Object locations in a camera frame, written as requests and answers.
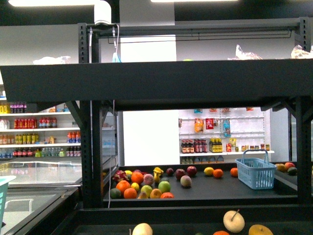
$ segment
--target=apple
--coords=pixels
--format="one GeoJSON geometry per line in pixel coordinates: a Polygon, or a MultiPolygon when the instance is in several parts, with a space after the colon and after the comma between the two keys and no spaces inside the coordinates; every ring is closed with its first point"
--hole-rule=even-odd
{"type": "Polygon", "coordinates": [[[195,175],[196,175],[196,173],[197,173],[197,169],[196,169],[196,167],[195,166],[189,166],[188,168],[187,168],[187,174],[190,176],[190,177],[194,177],[195,175]]]}
{"type": "Polygon", "coordinates": [[[183,175],[185,175],[185,171],[183,169],[176,170],[175,176],[177,180],[180,180],[183,175]]]}
{"type": "Polygon", "coordinates": [[[172,168],[168,168],[166,170],[166,174],[167,174],[167,176],[172,176],[172,175],[174,175],[174,170],[172,168]]]}
{"type": "Polygon", "coordinates": [[[252,225],[249,229],[249,235],[274,235],[272,231],[261,224],[252,225]]]}
{"type": "Polygon", "coordinates": [[[171,185],[167,181],[161,181],[158,184],[158,189],[161,190],[162,193],[170,192],[171,191],[171,185]]]}
{"type": "Polygon", "coordinates": [[[293,163],[285,163],[286,170],[288,170],[290,167],[295,167],[293,163]]]}
{"type": "Polygon", "coordinates": [[[145,183],[145,185],[152,185],[154,183],[155,179],[153,177],[152,174],[145,174],[143,176],[143,182],[145,183]]]}
{"type": "Polygon", "coordinates": [[[183,187],[191,187],[191,178],[188,175],[183,175],[180,179],[180,184],[183,187]]]}
{"type": "Polygon", "coordinates": [[[150,194],[152,192],[152,187],[150,185],[144,185],[144,186],[142,186],[140,192],[145,192],[147,194],[147,197],[150,198],[150,194]]]}
{"type": "Polygon", "coordinates": [[[133,235],[152,235],[152,234],[153,234],[152,228],[147,223],[138,224],[133,230],[133,235]]]}
{"type": "Polygon", "coordinates": [[[223,218],[225,228],[231,233],[240,233],[245,226],[245,220],[237,211],[227,211],[223,218]]]}

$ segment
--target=shelf frame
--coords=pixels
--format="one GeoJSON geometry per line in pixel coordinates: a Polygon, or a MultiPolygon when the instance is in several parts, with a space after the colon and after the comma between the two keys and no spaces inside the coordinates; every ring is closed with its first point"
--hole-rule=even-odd
{"type": "MultiPolygon", "coordinates": [[[[292,19],[283,24],[259,22],[251,25],[219,23],[145,27],[123,26],[120,28],[120,35],[124,37],[196,32],[295,30],[295,43],[300,44],[306,51],[310,51],[311,27],[309,22],[309,18],[305,17],[292,19]]],[[[113,100],[115,100],[115,111],[256,106],[261,106],[267,110],[277,107],[288,108],[286,101],[296,97],[297,104],[294,114],[297,116],[297,137],[299,137],[297,138],[297,149],[300,159],[298,168],[301,172],[298,177],[298,203],[311,203],[310,200],[307,200],[311,197],[311,189],[308,189],[308,186],[311,186],[311,172],[306,169],[310,163],[307,156],[311,152],[311,149],[307,148],[307,144],[311,143],[308,143],[308,133],[305,131],[305,127],[308,126],[306,122],[303,122],[303,115],[305,114],[303,110],[306,109],[305,105],[309,102],[308,97],[313,94],[311,81],[313,71],[310,69],[313,64],[312,59],[99,63],[101,53],[99,53],[98,40],[111,35],[112,29],[107,26],[79,23],[79,64],[1,66],[9,102],[26,101],[27,105],[33,103],[37,112],[38,109],[43,110],[63,102],[80,100],[81,113],[76,111],[77,114],[73,114],[76,116],[75,120],[82,115],[86,117],[82,127],[80,126],[82,132],[84,208],[103,207],[100,206],[100,199],[103,196],[101,190],[103,182],[99,181],[101,176],[98,175],[102,174],[99,155],[101,151],[99,152],[98,148],[95,148],[95,143],[99,143],[100,137],[91,132],[91,122],[92,130],[97,130],[99,126],[100,116],[98,114],[103,107],[103,105],[99,105],[99,100],[109,105],[110,110],[114,104],[113,100]],[[89,51],[88,36],[91,30],[93,37],[91,51],[89,51]],[[90,85],[90,71],[92,71],[93,85],[90,85]],[[193,91],[184,85],[194,80],[198,80],[199,83],[207,83],[210,74],[213,75],[212,77],[218,76],[219,82],[209,93],[207,89],[193,91]],[[233,79],[234,74],[240,74],[240,79],[233,79]],[[51,88],[42,84],[49,84],[51,80],[55,81],[56,87],[47,92],[51,88]],[[80,92],[78,93],[76,89],[63,92],[62,88],[71,87],[74,80],[75,86],[80,88],[80,92]],[[107,84],[114,84],[114,86],[108,89],[107,84]],[[30,94],[28,92],[30,87],[38,92],[30,94]],[[220,90],[229,92],[221,95],[220,90]],[[96,114],[96,117],[90,117],[91,112],[96,114]]]]}

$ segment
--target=orange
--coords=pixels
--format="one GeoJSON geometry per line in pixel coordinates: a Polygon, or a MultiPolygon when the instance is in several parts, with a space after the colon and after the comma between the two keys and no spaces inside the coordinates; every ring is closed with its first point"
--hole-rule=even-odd
{"type": "Polygon", "coordinates": [[[229,233],[225,231],[217,231],[213,235],[229,235],[229,233]]]}
{"type": "Polygon", "coordinates": [[[165,192],[161,195],[161,198],[174,198],[174,195],[171,192],[165,192]]]}
{"type": "Polygon", "coordinates": [[[121,191],[122,195],[124,195],[125,190],[130,188],[130,187],[131,187],[130,183],[128,183],[126,180],[121,180],[116,185],[116,188],[121,191]]]}
{"type": "Polygon", "coordinates": [[[223,171],[221,169],[215,169],[213,171],[213,176],[217,179],[221,178],[223,176],[223,171]]]}
{"type": "Polygon", "coordinates": [[[140,172],[133,172],[132,182],[140,185],[143,182],[143,175],[140,172]]]}
{"type": "Polygon", "coordinates": [[[136,199],[137,198],[137,192],[134,188],[128,188],[124,192],[124,198],[125,199],[136,199]]]}
{"type": "Polygon", "coordinates": [[[232,169],[230,170],[230,175],[231,175],[232,177],[238,177],[238,168],[232,168],[232,169]]]}

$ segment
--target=green apple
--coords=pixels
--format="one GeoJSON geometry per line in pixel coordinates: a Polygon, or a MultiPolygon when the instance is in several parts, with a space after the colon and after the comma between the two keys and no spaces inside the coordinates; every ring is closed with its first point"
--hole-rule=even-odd
{"type": "Polygon", "coordinates": [[[142,186],[140,192],[145,192],[147,194],[147,197],[150,198],[150,194],[152,192],[152,187],[150,185],[144,185],[144,186],[142,186]]]}
{"type": "Polygon", "coordinates": [[[274,235],[272,231],[261,224],[252,225],[249,229],[249,235],[274,235]]]}
{"type": "Polygon", "coordinates": [[[167,181],[161,181],[158,184],[158,189],[161,190],[162,193],[170,192],[171,191],[171,185],[167,181]]]}
{"type": "Polygon", "coordinates": [[[227,211],[223,218],[225,228],[235,234],[240,233],[245,226],[245,220],[238,211],[227,211]]]}

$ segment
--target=pear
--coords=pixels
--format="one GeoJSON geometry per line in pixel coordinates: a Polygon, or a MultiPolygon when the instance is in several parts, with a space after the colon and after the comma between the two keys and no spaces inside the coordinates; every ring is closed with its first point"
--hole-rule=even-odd
{"type": "Polygon", "coordinates": [[[137,199],[146,199],[146,198],[148,198],[146,192],[141,192],[139,196],[137,197],[137,199]]]}
{"type": "Polygon", "coordinates": [[[153,235],[152,228],[147,223],[138,224],[133,230],[133,235],[153,235]]]}

